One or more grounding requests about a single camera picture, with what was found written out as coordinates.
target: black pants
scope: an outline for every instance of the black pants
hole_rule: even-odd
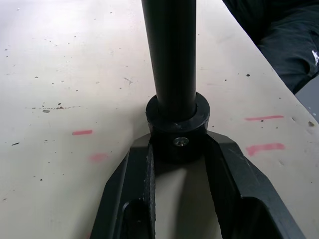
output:
[[[319,74],[319,0],[224,0],[295,94]]]

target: white logo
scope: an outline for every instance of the white logo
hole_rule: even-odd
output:
[[[312,51],[313,55],[314,55],[314,58],[315,58],[315,61],[316,61],[316,65],[318,64],[318,60],[319,60],[319,56],[318,56],[318,53],[315,52],[315,51]]]

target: table surface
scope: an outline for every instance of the table surface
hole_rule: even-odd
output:
[[[141,1],[0,0],[0,35],[0,238],[88,238],[106,181],[149,132]],[[197,1],[196,57],[209,130],[235,140],[318,238],[312,115],[222,0]],[[158,177],[156,197],[158,239],[221,238],[203,162]]]

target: black tube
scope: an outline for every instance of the black tube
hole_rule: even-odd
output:
[[[196,0],[142,0],[159,112],[179,122],[196,112]]]

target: person's leg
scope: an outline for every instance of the person's leg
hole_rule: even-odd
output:
[[[223,0],[255,44],[262,38],[270,20],[268,18],[268,0]]]
[[[273,22],[258,45],[294,94],[319,72],[319,17],[312,21],[313,13],[302,9]]]

